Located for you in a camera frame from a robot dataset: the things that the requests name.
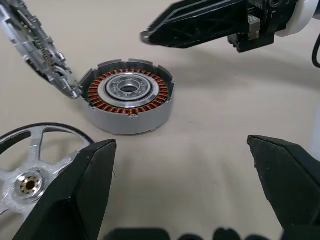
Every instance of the copper winding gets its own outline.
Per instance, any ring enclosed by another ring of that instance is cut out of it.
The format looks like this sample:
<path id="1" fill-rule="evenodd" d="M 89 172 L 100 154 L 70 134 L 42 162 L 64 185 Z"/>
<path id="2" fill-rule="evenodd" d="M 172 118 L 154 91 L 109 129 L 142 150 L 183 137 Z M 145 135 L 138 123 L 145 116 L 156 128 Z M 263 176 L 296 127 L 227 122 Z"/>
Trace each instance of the copper winding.
<path id="1" fill-rule="evenodd" d="M 123 72 L 127 72 L 127 73 L 128 72 L 135 72 L 135 73 L 144 74 L 144 75 L 147 75 L 148 77 L 153 78 L 159 86 L 159 94 L 156 97 L 156 99 L 153 100 L 152 102 L 150 102 L 148 105 L 137 107 L 137 108 L 129 108 L 129 109 L 114 107 L 114 106 L 108 105 L 107 103 L 102 101 L 98 95 L 98 87 L 99 87 L 100 83 L 105 78 L 110 77 L 111 75 L 123 73 Z M 129 114 L 130 116 L 131 115 L 139 115 L 139 113 L 147 112 L 152 109 L 156 109 L 156 108 L 160 107 L 162 104 L 164 104 L 167 101 L 168 95 L 169 95 L 168 85 L 161 77 L 153 74 L 152 72 L 148 72 L 148 71 L 141 70 L 141 69 L 134 69 L 134 68 L 114 70 L 114 71 L 110 71 L 106 74 L 103 74 L 90 84 L 89 90 L 88 90 L 88 98 L 89 98 L 90 102 L 92 103 L 92 105 L 94 105 L 98 109 L 101 109 L 103 111 L 110 112 L 110 113 L 116 113 L 116 114 Z"/>

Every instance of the gray cylindrical housing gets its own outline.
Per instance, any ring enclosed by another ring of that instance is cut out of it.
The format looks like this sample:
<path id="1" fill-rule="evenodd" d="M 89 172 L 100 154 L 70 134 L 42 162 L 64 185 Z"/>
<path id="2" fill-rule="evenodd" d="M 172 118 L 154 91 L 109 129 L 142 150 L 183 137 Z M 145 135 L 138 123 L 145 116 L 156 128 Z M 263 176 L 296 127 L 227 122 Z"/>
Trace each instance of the gray cylindrical housing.
<path id="1" fill-rule="evenodd" d="M 118 69 L 139 68 L 161 77 L 168 86 L 168 97 L 166 101 L 152 109 L 139 114 L 123 114 L 102 110 L 88 99 L 89 85 L 99 76 Z M 129 61 L 114 60 L 98 65 L 98 68 L 89 70 L 82 78 L 83 98 L 81 99 L 82 109 L 87 118 L 99 129 L 114 135 L 133 135 L 156 130 L 162 126 L 170 117 L 175 83 L 173 76 L 163 67 L 154 66 L 152 62 L 129 59 Z"/>

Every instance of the brushless motor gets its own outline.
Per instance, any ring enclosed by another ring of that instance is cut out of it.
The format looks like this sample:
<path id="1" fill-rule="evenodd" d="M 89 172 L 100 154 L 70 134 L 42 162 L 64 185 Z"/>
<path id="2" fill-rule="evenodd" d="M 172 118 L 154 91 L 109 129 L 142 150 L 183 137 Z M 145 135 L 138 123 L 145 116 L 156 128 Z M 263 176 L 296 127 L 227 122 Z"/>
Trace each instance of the brushless motor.
<path id="1" fill-rule="evenodd" d="M 152 62 L 114 60 L 91 69 L 81 80 L 83 110 L 101 130 L 115 135 L 153 131 L 171 114 L 175 83 Z"/>

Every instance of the beige table surface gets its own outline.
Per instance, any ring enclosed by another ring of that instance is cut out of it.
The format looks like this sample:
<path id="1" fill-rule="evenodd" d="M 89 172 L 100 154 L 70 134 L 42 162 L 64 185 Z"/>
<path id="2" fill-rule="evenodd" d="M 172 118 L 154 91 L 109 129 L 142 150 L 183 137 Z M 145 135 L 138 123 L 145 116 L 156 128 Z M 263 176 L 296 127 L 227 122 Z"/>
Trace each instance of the beige table surface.
<path id="1" fill-rule="evenodd" d="M 117 227 L 161 227 L 172 239 L 192 232 L 209 240 L 223 226 L 242 237 L 256 233 L 277 240 L 282 228 L 246 140 L 265 135 L 310 149 L 320 95 L 320 70 L 312 66 L 311 53 L 320 22 L 243 54 L 225 38 L 185 50 L 142 44 L 139 32 L 173 2 L 27 1 L 77 79 L 114 59 L 149 60 L 171 71 L 177 88 L 166 125 L 136 136 L 97 129 L 78 101 L 39 78 L 0 31 L 0 134 L 59 122 L 95 141 L 116 138 L 116 178 L 99 239 Z M 45 144 L 48 158 L 63 156 L 76 143 L 70 136 L 57 139 Z M 19 146 L 0 157 L 0 167 L 12 170 L 14 158 L 23 160 L 28 143 Z M 14 216 L 1 216 L 0 239 L 11 239 L 19 224 Z"/>

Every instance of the robotic arm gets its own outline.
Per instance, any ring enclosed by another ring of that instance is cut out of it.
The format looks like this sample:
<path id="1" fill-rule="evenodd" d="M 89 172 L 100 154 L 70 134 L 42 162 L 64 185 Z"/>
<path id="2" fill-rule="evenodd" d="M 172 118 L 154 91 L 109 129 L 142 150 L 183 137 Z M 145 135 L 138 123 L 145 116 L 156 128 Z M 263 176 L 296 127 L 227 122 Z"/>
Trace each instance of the robotic arm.
<path id="1" fill-rule="evenodd" d="M 150 45 L 186 49 L 227 37 L 239 53 L 261 48 L 300 32 L 320 20 L 319 0 L 184 0 L 171 5 L 141 40 Z M 317 53 L 312 61 L 320 68 Z"/>

